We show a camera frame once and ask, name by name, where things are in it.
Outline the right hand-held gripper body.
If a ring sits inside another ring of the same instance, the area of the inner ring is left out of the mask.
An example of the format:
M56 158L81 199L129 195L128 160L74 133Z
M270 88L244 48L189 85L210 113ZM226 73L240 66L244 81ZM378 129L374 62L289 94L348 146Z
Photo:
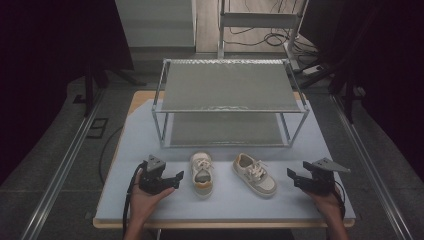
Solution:
M326 196L334 190L335 172L351 172L349 168L328 158L322 158L312 163L304 161L303 167L311 173L312 178L306 178L300 188L321 196Z

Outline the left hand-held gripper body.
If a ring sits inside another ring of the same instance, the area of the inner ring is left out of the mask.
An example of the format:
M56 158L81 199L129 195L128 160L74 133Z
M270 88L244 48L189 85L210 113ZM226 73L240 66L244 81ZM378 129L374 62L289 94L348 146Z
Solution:
M139 188L151 195L157 195L167 189L167 185L162 179L162 174L166 168L166 163L161 159L150 155L148 160L141 164L141 177Z

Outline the person's left hand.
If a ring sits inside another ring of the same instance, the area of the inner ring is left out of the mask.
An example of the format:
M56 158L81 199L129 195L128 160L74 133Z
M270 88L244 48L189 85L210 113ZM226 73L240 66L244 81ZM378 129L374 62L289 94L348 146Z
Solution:
M142 171L137 172L130 194L129 228L141 229L150 215L155 211L159 202L172 194L175 189L168 188L156 195L151 195L139 188Z

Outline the person's right hand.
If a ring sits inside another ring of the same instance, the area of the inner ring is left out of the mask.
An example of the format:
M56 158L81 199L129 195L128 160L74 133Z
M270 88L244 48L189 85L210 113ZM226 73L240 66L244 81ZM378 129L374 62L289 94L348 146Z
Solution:
M331 228L343 227L342 211L337 199L340 190L335 187L335 193L330 193L327 196L320 196L306 191L306 194L313 200L319 212L323 215L327 225Z

